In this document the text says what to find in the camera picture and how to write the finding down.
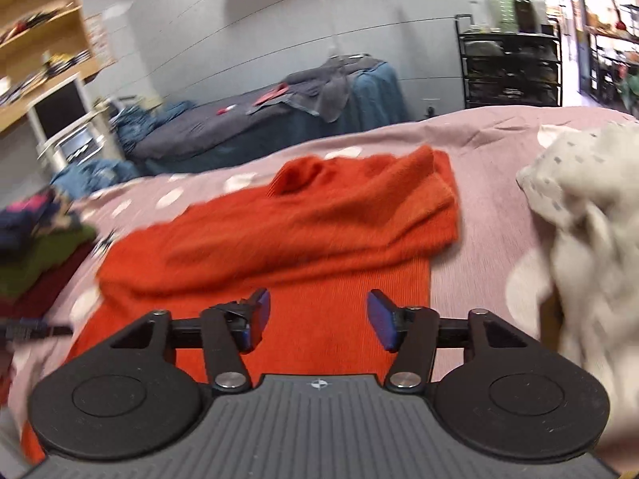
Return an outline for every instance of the green sweater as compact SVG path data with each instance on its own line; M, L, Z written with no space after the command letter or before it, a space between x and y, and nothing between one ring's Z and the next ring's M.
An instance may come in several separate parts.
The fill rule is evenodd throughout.
M0 262L0 297L14 301L31 288L40 275L64 263L82 243L95 239L93 227L53 232L34 239L20 259Z

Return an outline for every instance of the blue blanket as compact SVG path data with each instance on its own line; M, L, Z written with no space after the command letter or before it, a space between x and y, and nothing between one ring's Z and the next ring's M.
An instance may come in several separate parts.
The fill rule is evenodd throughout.
M73 200L138 178L140 174L131 162L119 160L89 160L80 165L69 164L53 177L51 184Z
M154 129L179 117L195 105L184 101L175 105L165 105L155 111L144 110L139 106L129 106L118 115L114 126L122 149L128 154L135 149L138 142Z

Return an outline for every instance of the red item on bed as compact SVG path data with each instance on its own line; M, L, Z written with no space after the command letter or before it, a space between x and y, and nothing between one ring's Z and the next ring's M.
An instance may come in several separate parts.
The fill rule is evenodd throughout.
M276 97L279 97L280 95L284 95L286 93L288 93L288 84L280 83L275 88L267 91L264 95L262 95L257 101L253 103L253 106L263 105L267 101L275 99Z
M44 272L19 299L10 302L0 297L0 317L21 319L42 317L56 302L73 274L93 250L93 242L83 243L62 265Z
M458 238L456 193L448 156L429 146L402 158L293 160L268 186L114 244L98 272L103 304L69 358L151 310L197 317L266 287L269 324L243 357L254 383L264 373L382 377L393 357L367 321L366 293L428 305L428 258ZM206 381L201 351L178 351L177 365ZM23 445L41 455L30 429Z

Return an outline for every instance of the folded clothes stack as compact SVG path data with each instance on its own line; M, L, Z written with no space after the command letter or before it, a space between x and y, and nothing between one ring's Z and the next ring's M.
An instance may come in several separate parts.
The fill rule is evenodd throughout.
M47 188L0 211L0 317L41 317L93 249L96 231Z
M0 348L0 406L6 405L9 397L11 362L13 358L14 355L9 351Z

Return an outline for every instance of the dark glass bottle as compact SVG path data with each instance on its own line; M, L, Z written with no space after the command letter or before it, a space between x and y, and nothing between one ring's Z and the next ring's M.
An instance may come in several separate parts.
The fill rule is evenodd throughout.
M515 0L514 7L520 32L534 34L537 31L537 17L530 0Z

